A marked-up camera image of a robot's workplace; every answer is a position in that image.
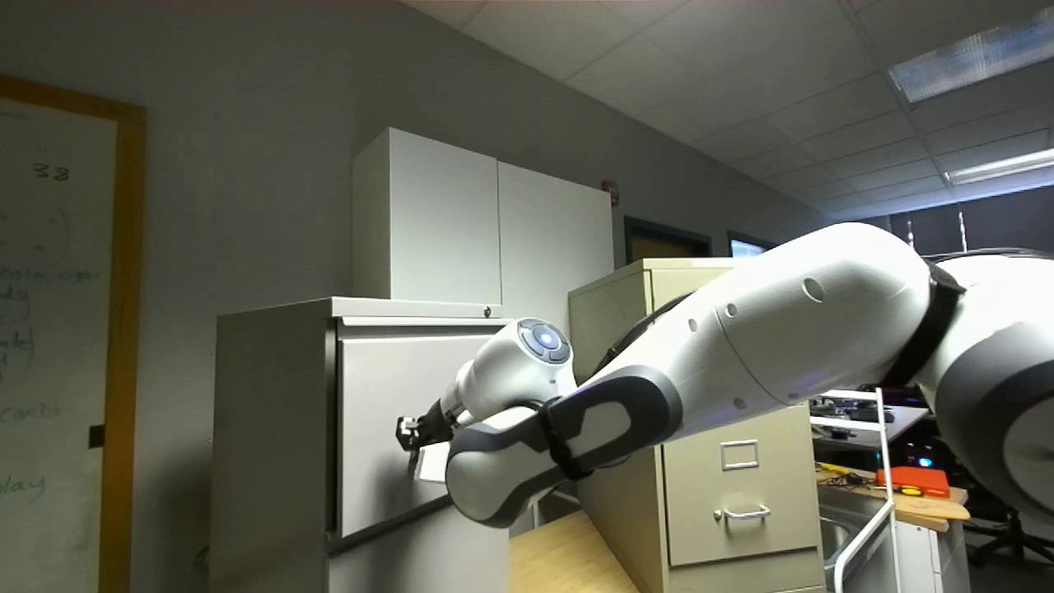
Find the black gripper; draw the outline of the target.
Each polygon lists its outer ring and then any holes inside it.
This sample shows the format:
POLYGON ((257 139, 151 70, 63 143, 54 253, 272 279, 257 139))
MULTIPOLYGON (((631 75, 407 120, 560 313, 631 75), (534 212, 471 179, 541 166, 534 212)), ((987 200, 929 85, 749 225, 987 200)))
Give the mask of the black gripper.
POLYGON ((424 446, 449 442, 454 434, 454 414, 441 404, 432 404, 424 414, 398 414, 395 420, 395 442, 407 453, 418 453, 424 446))

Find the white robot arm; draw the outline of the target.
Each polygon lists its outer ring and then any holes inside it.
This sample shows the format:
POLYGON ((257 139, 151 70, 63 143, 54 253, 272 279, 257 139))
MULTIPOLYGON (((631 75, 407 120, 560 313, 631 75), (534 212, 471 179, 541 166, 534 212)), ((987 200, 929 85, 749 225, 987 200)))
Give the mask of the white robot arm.
POLYGON ((1054 262, 923 258, 874 225, 829 225, 647 318, 586 380, 541 319, 514 319, 449 391, 395 421, 441 442, 452 503, 509 528, 560 481, 649 446, 829 389, 920 389, 958 465, 1019 510, 1054 513, 1054 262))

